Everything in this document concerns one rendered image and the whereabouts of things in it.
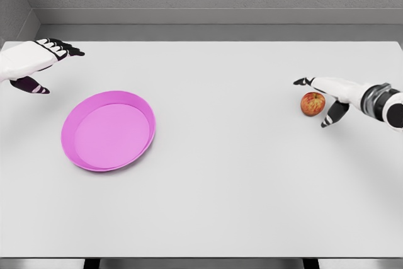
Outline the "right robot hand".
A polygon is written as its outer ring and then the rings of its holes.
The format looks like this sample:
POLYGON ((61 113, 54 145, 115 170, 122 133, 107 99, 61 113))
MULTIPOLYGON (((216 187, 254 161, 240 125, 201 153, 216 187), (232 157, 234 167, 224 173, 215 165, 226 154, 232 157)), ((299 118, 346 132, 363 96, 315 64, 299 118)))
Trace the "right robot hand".
POLYGON ((339 122, 351 105, 361 110, 361 99, 368 89, 362 84, 333 77, 303 77, 294 81, 293 84, 299 86, 309 85, 335 99, 324 121, 321 123, 322 128, 339 122))

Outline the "pink round plate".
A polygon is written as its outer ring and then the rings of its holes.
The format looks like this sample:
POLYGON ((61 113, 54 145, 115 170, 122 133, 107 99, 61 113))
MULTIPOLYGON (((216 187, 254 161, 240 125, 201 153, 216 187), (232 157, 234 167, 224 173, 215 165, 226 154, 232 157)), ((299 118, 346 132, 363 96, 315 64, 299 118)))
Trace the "pink round plate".
POLYGON ((73 164, 104 172, 137 160, 151 145, 155 132, 156 117, 147 101, 126 91, 105 91, 72 109, 60 141, 73 164))

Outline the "red yellow apple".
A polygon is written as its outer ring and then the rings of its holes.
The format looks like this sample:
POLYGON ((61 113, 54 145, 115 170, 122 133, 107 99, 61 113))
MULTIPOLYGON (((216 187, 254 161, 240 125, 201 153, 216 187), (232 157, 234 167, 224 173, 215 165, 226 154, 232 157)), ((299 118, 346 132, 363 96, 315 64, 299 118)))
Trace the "red yellow apple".
POLYGON ((302 113, 308 117, 314 117, 324 109, 326 105, 325 97, 317 92, 309 92, 303 95, 300 102, 302 113))

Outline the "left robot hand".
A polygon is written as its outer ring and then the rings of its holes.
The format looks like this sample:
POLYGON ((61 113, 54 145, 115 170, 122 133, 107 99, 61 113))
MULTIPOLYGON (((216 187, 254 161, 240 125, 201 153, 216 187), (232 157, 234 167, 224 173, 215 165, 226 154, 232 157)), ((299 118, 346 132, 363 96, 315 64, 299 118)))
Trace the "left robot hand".
POLYGON ((79 48, 55 38, 26 41, 6 50, 6 57, 11 61, 12 66, 10 78, 5 81, 26 93, 49 94, 50 91, 34 80, 31 75, 46 70, 68 57, 84 55, 85 53, 79 48))

